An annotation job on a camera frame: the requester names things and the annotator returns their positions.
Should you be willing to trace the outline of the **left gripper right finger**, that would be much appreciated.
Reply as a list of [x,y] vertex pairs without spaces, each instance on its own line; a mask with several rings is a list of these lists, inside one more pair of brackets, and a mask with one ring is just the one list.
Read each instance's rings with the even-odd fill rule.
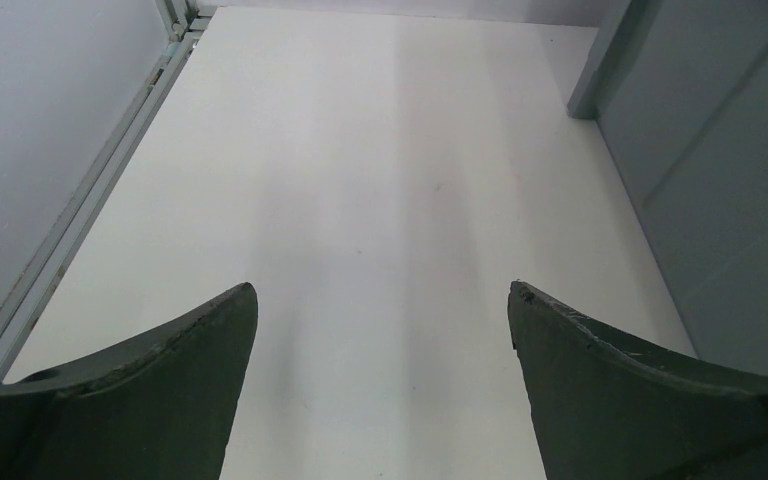
[[550,479],[768,479],[768,376],[698,360],[510,286]]

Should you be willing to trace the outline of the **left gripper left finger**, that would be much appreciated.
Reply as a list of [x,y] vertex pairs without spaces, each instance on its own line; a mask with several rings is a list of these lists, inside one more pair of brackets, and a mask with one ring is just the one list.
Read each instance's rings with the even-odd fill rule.
[[216,479],[258,325],[232,287],[108,348],[0,383],[0,479]]

